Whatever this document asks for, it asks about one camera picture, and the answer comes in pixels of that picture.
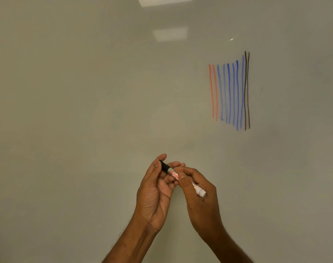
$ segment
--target dark blue line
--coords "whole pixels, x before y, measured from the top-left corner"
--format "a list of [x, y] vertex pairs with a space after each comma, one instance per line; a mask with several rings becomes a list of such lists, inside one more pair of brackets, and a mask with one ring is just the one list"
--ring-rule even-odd
[[229, 94], [230, 94], [230, 116], [229, 116], [229, 124], [231, 123], [231, 75], [230, 75], [230, 65], [227, 64], [227, 70], [229, 71]]
[[242, 108], [241, 108], [241, 129], [242, 129], [242, 116], [243, 116], [243, 102], [244, 102], [244, 94], [243, 94], [243, 71], [244, 71], [244, 55], [242, 55]]
[[219, 87], [220, 87], [220, 99], [221, 99], [221, 121], [223, 121], [223, 117], [222, 117], [222, 111], [223, 111], [223, 106], [222, 106], [222, 89], [221, 89], [221, 76], [220, 76], [220, 69], [219, 69], [219, 65], [218, 65], [218, 75], [219, 75]]
[[239, 86], [238, 86], [238, 60], [236, 61], [236, 65], [237, 65], [237, 131], [238, 131], [238, 119], [239, 119]]
[[224, 93], [225, 93], [225, 112], [226, 112], [226, 123], [227, 123], [227, 100], [226, 100], [226, 83], [225, 83], [225, 64], [224, 64]]
[[233, 126], [234, 126], [234, 115], [235, 115], [235, 108], [234, 108], [234, 63], [232, 63], [233, 68]]

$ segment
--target whiteboard marker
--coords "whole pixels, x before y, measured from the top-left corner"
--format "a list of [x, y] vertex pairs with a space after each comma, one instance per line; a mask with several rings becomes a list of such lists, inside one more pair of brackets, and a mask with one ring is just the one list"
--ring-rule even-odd
[[[167, 172], [167, 173], [169, 173], [171, 176], [175, 177], [175, 179], [177, 181], [179, 181], [179, 175], [178, 175], [178, 173], [175, 172], [174, 169], [171, 168], [169, 165], [166, 165], [161, 160], [159, 160], [159, 161], [162, 163], [162, 170], [165, 171], [165, 172]], [[195, 188], [195, 192], [197, 193], [197, 195], [199, 195], [200, 197], [205, 197], [205, 195], [207, 194], [207, 192], [205, 192], [203, 188], [199, 187], [194, 182], [192, 182], [192, 185]]]

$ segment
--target vertical line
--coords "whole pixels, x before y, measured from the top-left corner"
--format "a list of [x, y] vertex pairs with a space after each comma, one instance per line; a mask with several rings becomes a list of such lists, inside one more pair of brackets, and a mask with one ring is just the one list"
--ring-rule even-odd
[[244, 55], [242, 55], [242, 106], [241, 106], [241, 129], [242, 129], [242, 118], [243, 118], [243, 99], [244, 99], [244, 92], [243, 92], [243, 72], [244, 72]]
[[233, 126], [234, 126], [234, 115], [235, 115], [235, 106], [234, 106], [234, 63], [232, 63], [233, 69]]
[[244, 55], [246, 57], [246, 76], [244, 79], [244, 117], [245, 117], [244, 130], [247, 130], [247, 112], [246, 112], [247, 52], [246, 51], [244, 51]]
[[237, 73], [237, 131], [238, 131], [238, 119], [239, 119], [239, 86], [238, 86], [238, 60], [236, 61], [236, 65], [237, 65], [237, 69], [236, 69], [236, 73]]
[[214, 67], [214, 65], [213, 65], [213, 71], [214, 71], [215, 92], [216, 92], [216, 119], [215, 119], [215, 121], [217, 122], [218, 121], [218, 108], [219, 108], [219, 105], [218, 105], [218, 85], [216, 84], [216, 74], [215, 74], [215, 67]]
[[213, 84], [211, 82], [211, 67], [210, 67], [210, 64], [209, 64], [209, 75], [210, 75], [211, 102], [213, 104], [213, 118], [214, 118], [214, 97], [213, 97]]
[[251, 128], [251, 118], [249, 116], [249, 79], [248, 79], [248, 75], [249, 75], [249, 56], [250, 56], [250, 52], [248, 52], [248, 65], [247, 65], [247, 104], [248, 104], [248, 125], [249, 125], [249, 129]]
[[221, 76], [220, 76], [220, 69], [219, 69], [219, 65], [218, 65], [218, 75], [219, 75], [219, 88], [220, 88], [220, 100], [221, 100], [221, 121], [224, 120], [223, 118], [223, 104], [222, 104], [222, 89], [221, 89]]
[[226, 123], [227, 123], [227, 100], [226, 100], [226, 83], [225, 83], [225, 64], [224, 64], [224, 93], [225, 93], [225, 112], [226, 112]]
[[229, 124], [231, 123], [231, 75], [230, 75], [230, 65], [227, 64], [227, 70], [229, 71], [229, 95], [230, 95], [230, 116], [229, 116]]

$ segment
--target black marker cap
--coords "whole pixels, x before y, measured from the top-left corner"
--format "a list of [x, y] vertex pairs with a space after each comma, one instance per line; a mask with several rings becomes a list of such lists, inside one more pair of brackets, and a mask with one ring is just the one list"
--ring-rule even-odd
[[169, 165], [166, 165], [164, 162], [162, 162], [161, 160], [159, 160], [162, 163], [162, 170], [164, 172], [168, 172], [168, 170], [171, 168]]

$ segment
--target person's left hand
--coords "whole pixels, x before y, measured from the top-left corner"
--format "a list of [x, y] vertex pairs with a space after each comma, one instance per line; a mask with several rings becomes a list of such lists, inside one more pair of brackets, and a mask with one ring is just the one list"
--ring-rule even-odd
[[[159, 160], [163, 161], [166, 157], [166, 154], [159, 155], [147, 169], [138, 189], [134, 212], [134, 216], [145, 220], [156, 233], [164, 225], [171, 195], [175, 186], [179, 185], [179, 181], [173, 176], [162, 171]], [[172, 168], [186, 166], [185, 163], [178, 161], [168, 163], [168, 165]]]

